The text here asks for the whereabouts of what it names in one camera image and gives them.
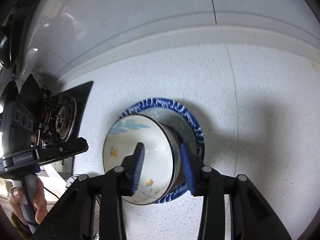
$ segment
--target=human hand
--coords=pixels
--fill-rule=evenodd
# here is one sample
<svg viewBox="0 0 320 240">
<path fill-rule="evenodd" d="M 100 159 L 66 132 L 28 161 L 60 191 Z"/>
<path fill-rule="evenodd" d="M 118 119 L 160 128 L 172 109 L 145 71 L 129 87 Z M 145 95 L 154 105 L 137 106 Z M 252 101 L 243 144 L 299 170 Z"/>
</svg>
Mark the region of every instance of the human hand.
<svg viewBox="0 0 320 240">
<path fill-rule="evenodd" d="M 8 193 L 8 201 L 12 206 L 13 212 L 26 226 L 28 225 L 20 208 L 20 201 L 23 197 L 23 191 L 21 188 L 12 187 Z M 40 224 L 45 216 L 48 214 L 47 201 L 44 198 L 44 188 L 42 181 L 38 178 L 38 189 L 33 201 L 36 211 L 36 222 Z"/>
</svg>

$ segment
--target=bowl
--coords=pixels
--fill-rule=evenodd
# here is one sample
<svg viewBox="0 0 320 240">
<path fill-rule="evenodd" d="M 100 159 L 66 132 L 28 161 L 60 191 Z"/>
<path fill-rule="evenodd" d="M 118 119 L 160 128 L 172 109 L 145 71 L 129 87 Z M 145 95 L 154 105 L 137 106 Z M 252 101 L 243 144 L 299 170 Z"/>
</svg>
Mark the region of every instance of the bowl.
<svg viewBox="0 0 320 240">
<path fill-rule="evenodd" d="M 121 165 L 138 142 L 145 147 L 138 190 L 132 197 L 123 198 L 147 205 L 161 199 L 176 183 L 181 173 L 180 145 L 173 133 L 154 119 L 140 114 L 124 117 L 107 134 L 103 149 L 105 172 Z"/>
</svg>

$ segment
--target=white speckled countertop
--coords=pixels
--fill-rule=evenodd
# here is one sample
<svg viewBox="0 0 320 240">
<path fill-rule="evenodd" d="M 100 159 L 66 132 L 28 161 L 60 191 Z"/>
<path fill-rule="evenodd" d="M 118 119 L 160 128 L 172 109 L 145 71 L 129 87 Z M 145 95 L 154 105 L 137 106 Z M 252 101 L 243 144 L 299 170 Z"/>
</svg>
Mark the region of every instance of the white speckled countertop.
<svg viewBox="0 0 320 240">
<path fill-rule="evenodd" d="M 318 57 L 319 52 L 282 34 L 250 32 L 237 42 L 227 37 L 227 44 L 215 41 L 214 35 L 212 42 L 178 44 L 169 33 L 167 48 L 160 42 L 165 35 L 154 36 L 148 42 L 158 43 L 158 49 L 141 52 L 139 43 L 131 43 L 137 53 L 117 58 L 114 51 L 110 60 L 106 52 L 91 61 L 108 64 L 60 88 L 94 81 L 79 132 L 89 150 L 76 156 L 74 172 L 104 173 L 104 139 L 124 109 L 144 98 L 171 98 L 189 108 L 200 123 L 205 164 L 222 174 L 248 175 L 297 239 L 320 205 L 320 65 L 305 58 Z M 189 31 L 179 35 L 198 37 Z M 281 42 L 269 44 L 272 35 L 279 36 L 280 47 Z M 298 51 L 305 57 L 292 53 Z M 201 210 L 202 198 L 189 192 L 164 204 L 124 202 L 127 238 L 197 239 Z"/>
</svg>

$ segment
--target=bowl rim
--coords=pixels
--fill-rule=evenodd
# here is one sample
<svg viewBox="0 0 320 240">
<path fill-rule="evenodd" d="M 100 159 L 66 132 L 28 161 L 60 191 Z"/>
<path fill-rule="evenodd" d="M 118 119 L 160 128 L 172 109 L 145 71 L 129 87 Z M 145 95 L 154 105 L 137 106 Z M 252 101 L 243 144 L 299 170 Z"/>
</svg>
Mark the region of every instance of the bowl rim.
<svg viewBox="0 0 320 240">
<path fill-rule="evenodd" d="M 110 127 L 110 129 L 109 129 L 109 131 L 108 131 L 108 133 L 106 134 L 106 137 L 105 137 L 105 139 L 104 139 L 103 149 L 102 149 L 102 165 L 103 165 L 104 172 L 107 173 L 108 171 L 106 171 L 106 169 L 105 169 L 103 156 L 104 156 L 104 147 L 105 147 L 105 144 L 106 144 L 106 141 L 107 141 L 107 137 L 108 137 L 108 135 L 109 135 L 109 133 L 110 133 L 110 130 L 115 126 L 115 124 L 116 124 L 117 122 L 123 120 L 123 119 L 126 118 L 126 117 L 129 118 L 129 117 L 132 117 L 132 116 L 134 116 L 134 115 L 143 116 L 143 117 L 151 120 L 152 122 L 154 122 L 154 123 L 161 129 L 162 133 L 164 134 L 164 136 L 166 137 L 166 139 L 167 139 L 167 141 L 168 141 L 168 143 L 169 143 L 170 150 L 171 150 L 171 157 L 172 157 L 172 174 L 171 174 L 171 179 L 170 179 L 169 185 L 167 186 L 166 190 L 164 191 L 164 193 L 163 193 L 159 198 L 157 198 L 156 200 L 154 200 L 154 201 L 152 201 L 152 202 L 150 202 L 150 203 L 139 204 L 139 203 L 130 202 L 129 200 L 125 199 L 124 196 L 122 196 L 122 199 L 123 199 L 123 200 L 125 200 L 125 201 L 127 201 L 127 202 L 129 202 L 129 203 L 131 203 L 131 204 L 135 204 L 135 205 L 139 205 L 139 206 L 146 206 L 146 205 L 150 205 L 150 204 L 153 204 L 153 203 L 157 202 L 159 199 L 161 199 L 163 196 L 165 196 L 165 195 L 167 194 L 168 190 L 170 190 L 170 186 L 171 186 L 171 184 L 172 184 L 173 176 L 174 176 L 174 172 L 175 172 L 175 170 L 174 170 L 174 166 L 175 166 L 175 165 L 174 165 L 174 155 L 173 155 L 172 144 L 171 144 L 171 142 L 170 142 L 167 134 L 165 133 L 164 129 L 161 127 L 161 125 L 159 125 L 159 123 L 158 123 L 156 120 L 154 120 L 153 118 L 151 118 L 151 117 L 149 117 L 149 116 L 146 116 L 146 115 L 144 115 L 144 114 L 131 114 L 131 115 L 127 115 L 127 116 L 125 116 L 125 117 L 123 117 L 123 118 L 118 119 L 117 121 L 115 121 L 115 122 L 112 124 L 112 126 Z"/>
</svg>

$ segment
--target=black cable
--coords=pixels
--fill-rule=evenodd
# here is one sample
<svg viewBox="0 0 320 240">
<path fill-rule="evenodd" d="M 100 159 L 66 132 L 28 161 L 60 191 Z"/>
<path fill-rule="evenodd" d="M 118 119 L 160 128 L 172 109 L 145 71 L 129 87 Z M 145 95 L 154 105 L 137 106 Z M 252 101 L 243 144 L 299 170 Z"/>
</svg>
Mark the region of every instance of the black cable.
<svg viewBox="0 0 320 240">
<path fill-rule="evenodd" d="M 52 195 L 54 195 L 56 198 L 60 199 L 55 193 L 51 192 L 50 190 L 48 190 L 46 187 L 43 187 L 46 191 L 50 192 Z"/>
</svg>

